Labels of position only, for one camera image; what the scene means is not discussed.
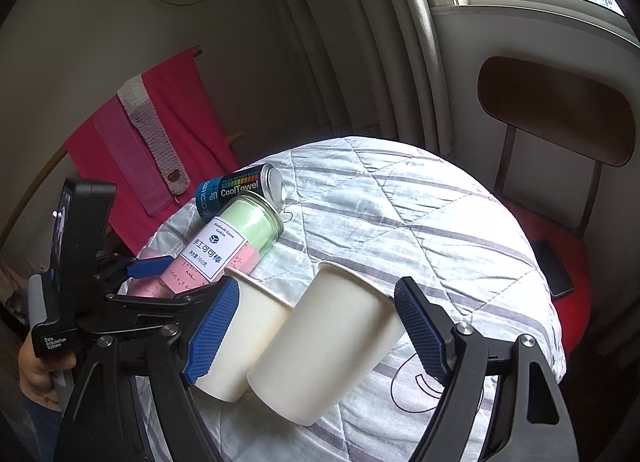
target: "red fabric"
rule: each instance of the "red fabric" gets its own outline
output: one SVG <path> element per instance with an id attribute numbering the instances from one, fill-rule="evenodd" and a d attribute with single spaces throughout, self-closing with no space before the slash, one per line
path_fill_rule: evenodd
<path id="1" fill-rule="evenodd" d="M 145 212 L 98 135 L 93 116 L 80 125 L 65 144 L 83 177 L 116 184 L 109 223 L 133 252 L 140 251 L 160 224 L 193 198 L 198 184 L 238 169 L 191 51 L 181 52 L 145 72 L 142 81 L 191 180 L 189 188 L 177 197 L 177 201 L 153 217 Z M 153 160 L 135 128 L 134 132 L 145 153 Z"/>
<path id="2" fill-rule="evenodd" d="M 555 299 L 554 307 L 562 326 L 562 347 L 568 356 L 580 343 L 591 316 L 591 272 L 587 248 L 568 230 L 532 213 L 518 204 L 501 198 L 530 242 L 548 240 L 574 282 L 574 291 Z"/>

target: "brown button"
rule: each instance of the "brown button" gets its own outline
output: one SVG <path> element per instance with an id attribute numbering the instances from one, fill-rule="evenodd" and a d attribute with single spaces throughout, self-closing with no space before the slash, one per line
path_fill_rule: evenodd
<path id="1" fill-rule="evenodd" d="M 174 169 L 174 171 L 172 171 L 168 176 L 167 179 L 170 182 L 175 182 L 178 179 L 180 179 L 180 171 L 178 171 L 177 169 Z"/>

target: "black smartphone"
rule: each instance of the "black smartphone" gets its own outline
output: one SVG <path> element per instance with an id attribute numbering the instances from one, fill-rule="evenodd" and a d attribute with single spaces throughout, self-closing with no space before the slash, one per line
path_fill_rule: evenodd
<path id="1" fill-rule="evenodd" d="M 548 240 L 538 240 L 531 243 L 533 254 L 538 265 L 546 277 L 546 283 L 551 291 L 551 298 L 558 299 L 573 292 L 574 282 L 556 255 Z"/>

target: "red cushion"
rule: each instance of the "red cushion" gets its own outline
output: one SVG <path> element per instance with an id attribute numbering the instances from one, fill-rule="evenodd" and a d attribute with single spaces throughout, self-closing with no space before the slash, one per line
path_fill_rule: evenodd
<path id="1" fill-rule="evenodd" d="M 591 315 L 591 273 L 587 248 L 571 232 L 505 198 L 500 198 L 522 227 L 529 242 L 548 240 L 569 273 L 574 290 L 553 301 L 562 326 L 562 347 L 568 356 L 580 343 Z"/>

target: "blue sleeve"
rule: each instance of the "blue sleeve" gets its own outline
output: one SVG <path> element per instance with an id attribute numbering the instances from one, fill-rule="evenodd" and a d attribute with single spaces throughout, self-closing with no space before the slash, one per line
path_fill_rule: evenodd
<path id="1" fill-rule="evenodd" d="M 24 398 L 33 428 L 35 429 L 38 448 L 40 449 L 40 462 L 51 462 L 56 450 L 58 430 L 62 424 L 62 413 L 49 410 L 44 406 L 33 402 L 30 398 Z"/>

